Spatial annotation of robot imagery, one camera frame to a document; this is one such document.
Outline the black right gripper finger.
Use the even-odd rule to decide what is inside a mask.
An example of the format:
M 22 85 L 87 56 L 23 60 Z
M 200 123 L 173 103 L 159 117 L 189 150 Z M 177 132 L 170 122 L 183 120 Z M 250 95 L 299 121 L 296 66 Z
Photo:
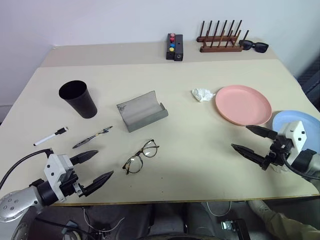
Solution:
M 263 138 L 276 138 L 278 135 L 276 131 L 258 125 L 247 125 L 246 128 Z
M 252 149 L 249 149 L 249 148 L 247 148 L 245 146 L 237 145 L 237 144 L 234 144 L 234 143 L 232 143 L 231 146 L 240 155 L 242 155 L 244 158 L 256 163 L 263 170 L 266 170 L 268 168 L 269 164 L 267 163 L 266 158 L 256 154 Z

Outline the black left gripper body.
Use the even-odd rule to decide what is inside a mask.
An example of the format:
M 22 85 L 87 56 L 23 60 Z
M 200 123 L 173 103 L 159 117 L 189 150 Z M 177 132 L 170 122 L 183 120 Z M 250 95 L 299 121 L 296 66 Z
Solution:
M 83 185 L 79 183 L 78 175 L 73 171 L 71 175 L 59 186 L 64 197 L 77 194 L 79 197 L 87 196 Z

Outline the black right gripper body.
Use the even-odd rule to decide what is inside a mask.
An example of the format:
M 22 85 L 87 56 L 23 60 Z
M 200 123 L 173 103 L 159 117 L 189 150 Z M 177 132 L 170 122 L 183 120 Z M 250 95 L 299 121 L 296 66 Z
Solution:
M 261 168 L 266 170 L 270 164 L 283 167 L 293 146 L 291 139 L 283 135 L 277 135 L 270 146 L 269 153 L 265 156 L 264 162 L 261 164 Z

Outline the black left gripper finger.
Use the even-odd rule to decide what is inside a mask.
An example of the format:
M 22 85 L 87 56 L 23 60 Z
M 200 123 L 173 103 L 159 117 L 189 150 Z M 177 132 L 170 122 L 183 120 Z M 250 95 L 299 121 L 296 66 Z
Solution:
M 96 155 L 99 151 L 98 150 L 89 150 L 86 152 L 79 153 L 78 155 L 71 157 L 70 161 L 73 165 L 82 164 Z
M 97 177 L 96 179 L 93 180 L 92 184 L 88 185 L 87 187 L 85 187 L 82 190 L 82 194 L 87 197 L 90 194 L 92 194 L 93 192 L 95 192 L 96 190 L 98 190 L 99 188 L 101 188 L 109 179 L 110 177 L 113 175 L 114 171 L 109 171 L 106 172 L 102 175 L 100 175 L 99 177 Z

